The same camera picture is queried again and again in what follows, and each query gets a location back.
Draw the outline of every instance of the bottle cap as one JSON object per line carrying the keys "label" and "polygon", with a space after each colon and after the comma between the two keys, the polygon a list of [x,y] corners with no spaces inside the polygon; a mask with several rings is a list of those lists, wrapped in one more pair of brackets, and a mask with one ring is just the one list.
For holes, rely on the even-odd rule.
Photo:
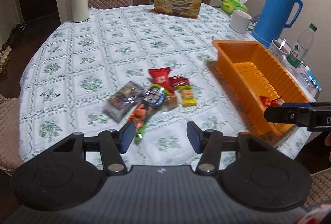
{"label": "bottle cap", "polygon": [[316,32],[316,30],[317,30],[317,27],[313,24],[310,24],[309,28],[313,29],[314,32]]}

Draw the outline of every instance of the orange tray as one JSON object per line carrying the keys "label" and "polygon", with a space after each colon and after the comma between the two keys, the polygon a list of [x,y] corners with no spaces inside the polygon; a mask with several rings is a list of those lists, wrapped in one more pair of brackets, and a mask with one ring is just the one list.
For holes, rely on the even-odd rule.
{"label": "orange tray", "polygon": [[262,135],[281,136],[292,124],[270,123],[264,119],[265,107],[259,96],[285,102],[309,102],[282,65],[255,41],[213,40],[218,50],[217,69],[229,82],[249,119]]}

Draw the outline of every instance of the tissues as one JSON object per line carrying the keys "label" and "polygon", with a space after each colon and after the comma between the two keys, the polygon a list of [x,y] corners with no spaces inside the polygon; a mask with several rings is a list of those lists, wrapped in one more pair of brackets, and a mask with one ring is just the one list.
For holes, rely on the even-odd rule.
{"label": "tissues", "polygon": [[248,12],[248,8],[244,5],[247,0],[223,0],[221,9],[228,15],[231,15],[235,10]]}

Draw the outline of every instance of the yellow snack packet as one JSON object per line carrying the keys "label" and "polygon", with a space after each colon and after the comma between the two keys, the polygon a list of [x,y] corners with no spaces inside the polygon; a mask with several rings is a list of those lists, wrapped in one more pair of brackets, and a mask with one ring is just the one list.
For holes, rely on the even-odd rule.
{"label": "yellow snack packet", "polygon": [[181,93],[183,107],[195,106],[198,103],[192,92],[191,85],[178,86],[177,89]]}

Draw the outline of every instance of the table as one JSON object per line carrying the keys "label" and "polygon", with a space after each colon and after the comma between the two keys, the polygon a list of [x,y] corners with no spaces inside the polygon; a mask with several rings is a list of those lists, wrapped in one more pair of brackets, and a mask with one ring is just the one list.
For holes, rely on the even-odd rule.
{"label": "table", "polygon": [[[213,39],[254,40],[235,33],[229,17],[201,5],[199,18],[155,14],[152,5],[110,10],[91,8],[82,23],[67,21],[45,41],[21,78],[20,156],[31,159],[46,148],[80,131],[85,136],[120,129],[102,113],[104,101],[128,81],[150,85],[148,69],[171,67],[171,75],[190,79],[198,105],[160,111],[148,122],[141,143],[132,143],[125,164],[180,165],[195,168],[195,154],[186,136],[186,123],[236,136],[250,122],[223,78],[215,70]],[[310,132],[295,128],[278,149],[295,158]],[[87,160],[102,167],[99,153]],[[235,160],[222,154],[220,168]]]}

